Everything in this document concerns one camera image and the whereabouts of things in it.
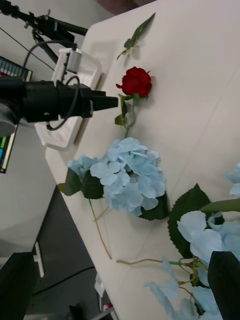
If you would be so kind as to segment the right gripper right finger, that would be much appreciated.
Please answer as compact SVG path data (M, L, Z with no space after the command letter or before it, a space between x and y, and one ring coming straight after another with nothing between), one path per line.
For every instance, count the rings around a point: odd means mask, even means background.
M207 278L224 320L240 318L240 262L230 251L214 251Z

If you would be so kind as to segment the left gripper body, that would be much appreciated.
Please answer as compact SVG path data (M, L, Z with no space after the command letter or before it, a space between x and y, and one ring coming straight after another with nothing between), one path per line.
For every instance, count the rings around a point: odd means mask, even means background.
M74 103L75 95L77 94L76 102L72 107L72 112L68 116L81 117L83 119L91 118L93 116L93 91L90 87L84 84L65 85L62 83L57 84L57 92L59 98L58 114L64 119Z

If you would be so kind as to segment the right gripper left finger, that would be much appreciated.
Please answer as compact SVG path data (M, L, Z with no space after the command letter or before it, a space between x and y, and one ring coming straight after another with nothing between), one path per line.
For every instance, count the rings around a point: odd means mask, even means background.
M39 277L31 252L13 253L0 269L0 319L22 320Z

